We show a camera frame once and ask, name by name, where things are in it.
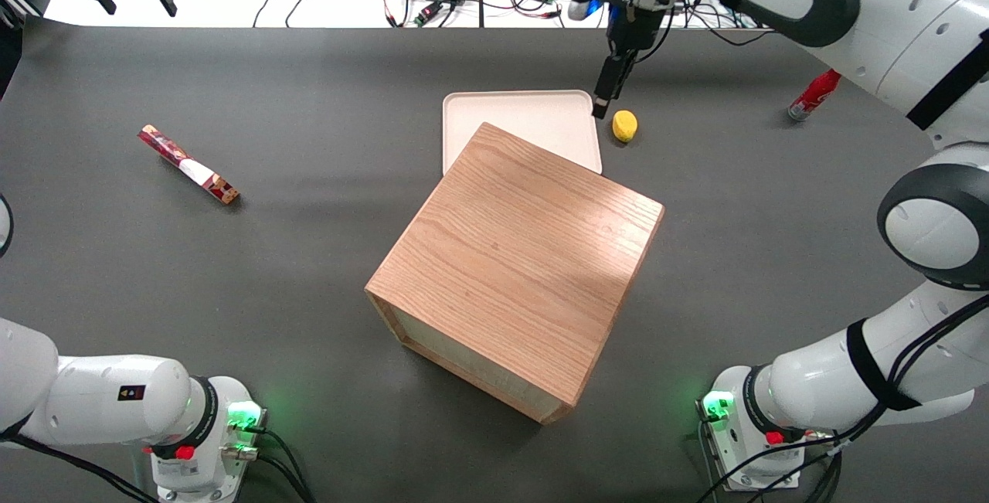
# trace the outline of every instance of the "white tray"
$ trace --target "white tray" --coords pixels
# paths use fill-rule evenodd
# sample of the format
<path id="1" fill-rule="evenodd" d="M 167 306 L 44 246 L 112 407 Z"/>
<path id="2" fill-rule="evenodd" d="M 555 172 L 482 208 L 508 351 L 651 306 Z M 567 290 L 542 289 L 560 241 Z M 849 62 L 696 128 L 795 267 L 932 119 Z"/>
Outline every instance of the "white tray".
<path id="1" fill-rule="evenodd" d="M 590 95 L 580 90 L 458 92 L 443 100 L 443 175 L 488 122 L 601 173 Z"/>

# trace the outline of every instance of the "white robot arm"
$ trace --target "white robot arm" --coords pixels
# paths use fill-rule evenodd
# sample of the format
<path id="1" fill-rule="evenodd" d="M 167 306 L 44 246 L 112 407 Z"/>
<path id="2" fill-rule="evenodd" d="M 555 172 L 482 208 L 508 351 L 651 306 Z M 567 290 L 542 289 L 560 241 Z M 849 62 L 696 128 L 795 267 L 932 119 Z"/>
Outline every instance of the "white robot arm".
<path id="1" fill-rule="evenodd" d="M 59 356 L 46 335 L 0 319 L 0 442 L 142 444 L 158 496 L 230 502 L 264 411 L 230 377 L 189 376 L 156 356 Z"/>
<path id="2" fill-rule="evenodd" d="M 598 117 L 674 6 L 572 0 L 569 14 L 603 2 L 611 54 Z M 770 365 L 725 370 L 699 404 L 729 489 L 795 488 L 808 430 L 936 420 L 967 408 L 972 389 L 989 382 L 989 0 L 722 2 L 899 110 L 940 150 L 892 187 L 877 217 L 884 241 L 925 284 Z M 767 449 L 775 451 L 759 457 Z"/>

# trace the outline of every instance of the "wire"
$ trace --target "wire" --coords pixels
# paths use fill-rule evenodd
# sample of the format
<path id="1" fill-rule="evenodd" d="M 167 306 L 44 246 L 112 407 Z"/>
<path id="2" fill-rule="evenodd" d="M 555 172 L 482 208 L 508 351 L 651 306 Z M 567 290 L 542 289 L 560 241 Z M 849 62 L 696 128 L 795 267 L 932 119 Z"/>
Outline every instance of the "wire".
<path id="1" fill-rule="evenodd" d="M 272 430 L 267 428 L 244 428 L 244 430 L 250 433 L 260 433 L 262 436 L 271 436 L 271 439 L 275 440 L 278 447 L 282 447 L 282 451 L 285 451 L 286 456 L 289 457 L 289 462 L 292 462 L 292 468 L 299 478 L 301 487 L 306 489 L 308 496 L 315 499 L 314 496 L 312 496 L 312 489 L 306 482 L 306 476 L 303 475 L 303 469 L 301 469 L 299 461 L 296 460 L 296 456 L 294 456 L 294 453 L 292 453 L 292 450 L 289 448 L 289 444 L 285 443 L 285 440 L 282 439 L 282 436 L 279 436 L 278 433 L 272 432 Z"/>
<path id="2" fill-rule="evenodd" d="M 76 468 L 83 469 L 84 471 L 90 472 L 90 474 L 95 474 L 102 478 L 103 481 L 109 483 L 109 485 L 114 486 L 120 493 L 127 495 L 130 499 L 135 501 L 141 501 L 141 503 L 158 503 L 158 500 L 152 499 L 150 495 L 141 491 L 138 486 L 133 485 L 133 483 L 125 481 L 120 476 L 113 474 L 108 469 L 100 467 L 98 464 L 92 464 L 92 462 L 82 460 L 82 458 L 71 456 L 71 454 L 63 453 L 60 450 L 52 449 L 47 447 L 46 444 L 36 442 L 35 440 L 29 439 L 29 437 L 24 437 L 18 433 L 13 437 L 10 437 L 9 442 L 18 444 L 25 449 L 30 449 L 36 451 L 36 453 L 47 454 L 49 457 L 59 458 L 61 461 L 68 462 L 68 464 L 73 465 Z"/>
<path id="3" fill-rule="evenodd" d="M 286 467 L 285 462 L 279 461 L 278 458 L 268 457 L 267 454 L 258 454 L 257 460 L 261 462 L 267 462 L 275 467 L 277 471 L 281 472 L 285 479 L 292 484 L 292 489 L 296 491 L 299 498 L 306 503 L 315 503 L 315 499 L 312 498 L 311 493 L 308 493 L 304 485 L 301 484 L 299 479 L 295 478 L 292 471 L 289 471 L 289 467 Z"/>
<path id="4" fill-rule="evenodd" d="M 715 32 L 714 29 L 710 27 L 710 25 L 707 25 L 707 31 L 708 32 L 712 32 L 712 34 L 714 34 L 718 39 L 721 39 L 721 41 L 726 42 L 726 44 L 731 44 L 733 46 L 746 46 L 746 45 L 749 45 L 749 44 L 753 44 L 754 42 L 757 42 L 757 41 L 759 41 L 759 39 L 762 39 L 762 38 L 764 38 L 764 37 L 766 37 L 768 35 L 776 34 L 776 32 L 762 32 L 762 34 L 757 35 L 755 38 L 748 39 L 748 41 L 745 41 L 745 42 L 733 42 L 733 41 L 731 41 L 731 39 L 728 39 L 728 38 L 722 36 L 721 34 L 719 34 L 719 32 Z"/>
<path id="5" fill-rule="evenodd" d="M 789 471 L 789 474 L 787 474 L 785 476 L 780 476 L 775 481 L 771 482 L 770 485 L 767 485 L 765 488 L 760 489 L 759 491 L 757 491 L 756 492 L 756 495 L 753 495 L 752 497 L 749 497 L 749 500 L 746 501 L 746 503 L 756 503 L 756 499 L 759 499 L 760 497 L 763 496 L 763 494 L 766 494 L 771 489 L 776 488 L 777 485 L 780 485 L 781 483 L 784 483 L 785 481 L 787 481 L 787 479 L 790 478 L 790 476 L 792 476 L 794 474 L 797 474 L 797 472 L 802 471 L 804 468 L 812 467 L 812 465 L 818 464 L 818 462 L 825 460 L 825 458 L 827 458 L 827 457 L 828 457 L 828 454 L 827 453 L 822 453 L 822 454 L 819 454 L 819 456 L 816 456 L 814 458 L 811 458 L 811 460 L 806 461 L 806 462 L 804 462 L 804 464 L 799 465 L 799 467 L 796 467 L 796 468 L 792 469 L 792 471 Z"/>
<path id="6" fill-rule="evenodd" d="M 442 28 L 442 27 L 443 27 L 443 25 L 444 25 L 444 24 L 446 24 L 446 21 L 447 21 L 447 20 L 450 20 L 450 17 L 451 17 L 451 16 L 453 16 L 453 11 L 454 11 L 454 10 L 456 9 L 456 7 L 457 7 L 457 6 L 456 6 L 455 4 L 453 4 L 453 3 L 450 3 L 450 10 L 449 10 L 449 11 L 447 11 L 447 13 L 446 13 L 446 16 L 444 16 L 444 17 L 443 17 L 443 20 L 442 20 L 442 21 L 440 21 L 440 23 L 439 23 L 439 25 L 437 26 L 437 28 Z"/>
<path id="7" fill-rule="evenodd" d="M 704 457 L 704 468 L 707 469 L 707 483 L 714 483 L 714 475 L 711 474 L 711 461 L 707 458 L 707 447 L 704 444 L 704 423 L 697 422 L 697 439 L 700 440 L 700 454 Z M 711 499 L 714 499 L 714 503 L 718 503 L 717 492 L 711 493 Z"/>
<path id="8" fill-rule="evenodd" d="M 261 16 L 261 11 L 264 10 L 264 7 L 268 6 L 268 1 L 270 0 L 264 0 L 264 3 L 261 4 L 261 8 L 257 9 L 257 14 L 254 15 L 254 24 L 250 25 L 251 28 L 257 28 L 258 17 Z"/>
<path id="9" fill-rule="evenodd" d="M 660 41 L 656 42 L 656 46 L 654 46 L 652 51 L 646 53 L 645 56 L 642 56 L 642 59 L 636 60 L 635 63 L 642 63 L 643 60 L 649 59 L 650 56 L 653 56 L 653 53 L 660 51 L 661 46 L 663 46 L 663 42 L 667 41 L 667 36 L 670 35 L 670 28 L 672 27 L 674 27 L 674 15 L 670 14 L 670 22 L 667 23 L 667 31 L 663 32 L 663 37 L 660 38 Z"/>
<path id="10" fill-rule="evenodd" d="M 285 27 L 286 28 L 292 27 L 292 25 L 289 25 L 289 19 L 292 18 L 292 15 L 296 12 L 296 9 L 299 8 L 299 3 L 303 2 L 303 1 L 304 0 L 297 0 L 296 1 L 296 6 L 292 7 L 292 10 L 289 11 L 289 15 L 287 15 L 285 17 Z"/>

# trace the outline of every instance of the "yellow sponge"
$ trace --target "yellow sponge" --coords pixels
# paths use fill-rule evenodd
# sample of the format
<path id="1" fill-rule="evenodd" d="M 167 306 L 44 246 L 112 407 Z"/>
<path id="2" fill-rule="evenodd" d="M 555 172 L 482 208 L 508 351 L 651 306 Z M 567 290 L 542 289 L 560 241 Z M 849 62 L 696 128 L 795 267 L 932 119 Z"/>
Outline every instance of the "yellow sponge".
<path id="1" fill-rule="evenodd" d="M 635 115 L 631 111 L 625 111 L 625 109 L 615 113 L 615 116 L 611 118 L 611 132 L 615 134 L 615 138 L 624 141 L 624 143 L 629 143 L 635 138 L 635 131 L 639 130 L 639 120 L 635 118 Z"/>

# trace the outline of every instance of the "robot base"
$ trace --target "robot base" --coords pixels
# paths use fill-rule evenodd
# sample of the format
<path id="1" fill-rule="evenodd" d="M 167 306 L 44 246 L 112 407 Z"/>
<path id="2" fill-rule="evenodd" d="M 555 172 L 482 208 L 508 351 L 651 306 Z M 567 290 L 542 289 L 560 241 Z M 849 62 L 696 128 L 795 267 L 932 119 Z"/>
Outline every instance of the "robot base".
<path id="1" fill-rule="evenodd" d="M 151 456 L 152 471 L 158 485 L 158 500 L 169 503 L 233 503 L 240 493 L 240 483 L 247 472 L 247 462 L 227 457 L 223 447 L 257 447 L 257 434 L 236 430 L 229 425 L 229 408 L 236 403 L 250 403 L 250 393 L 233 377 L 211 377 L 218 398 L 219 414 L 209 431 L 206 442 L 195 451 L 194 461 L 164 461 Z M 263 426 L 266 412 L 258 407 L 257 425 Z M 208 461 L 216 462 L 212 475 L 204 481 L 195 476 L 206 475 Z"/>
<path id="2" fill-rule="evenodd" d="M 731 471 L 748 458 L 770 449 L 766 443 L 766 435 L 760 432 L 746 412 L 742 401 L 743 384 L 749 374 L 749 366 L 734 366 L 721 372 L 714 380 L 714 386 L 704 400 L 714 397 L 727 401 L 722 419 L 706 423 L 708 447 L 717 463 L 721 475 Z M 704 419 L 706 412 L 700 409 Z M 780 479 L 782 475 L 802 465 L 804 450 L 802 447 L 794 450 L 782 450 L 779 453 L 757 458 L 746 465 L 741 471 L 732 474 L 725 483 L 728 491 L 756 491 L 766 488 L 770 483 Z M 800 472 L 792 474 L 788 481 L 778 483 L 776 488 L 797 488 Z"/>

